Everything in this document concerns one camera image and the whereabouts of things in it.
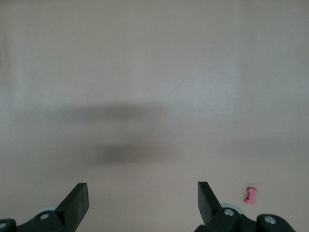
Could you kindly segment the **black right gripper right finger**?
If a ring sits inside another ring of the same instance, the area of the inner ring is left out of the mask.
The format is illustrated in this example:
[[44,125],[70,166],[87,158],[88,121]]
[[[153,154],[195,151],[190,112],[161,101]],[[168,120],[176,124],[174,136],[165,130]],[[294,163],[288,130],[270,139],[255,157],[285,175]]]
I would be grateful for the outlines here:
[[198,183],[198,208],[204,222],[197,232],[293,232],[283,218],[261,214],[251,220],[231,207],[222,207],[208,182]]

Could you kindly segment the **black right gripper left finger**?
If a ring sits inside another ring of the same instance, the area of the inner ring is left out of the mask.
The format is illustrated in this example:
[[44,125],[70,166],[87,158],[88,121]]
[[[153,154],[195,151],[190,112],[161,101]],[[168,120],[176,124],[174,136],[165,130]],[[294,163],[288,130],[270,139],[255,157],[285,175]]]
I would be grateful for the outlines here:
[[74,232],[89,209],[87,183],[77,184],[55,210],[38,213],[28,222],[17,225],[10,218],[0,220],[2,232]]

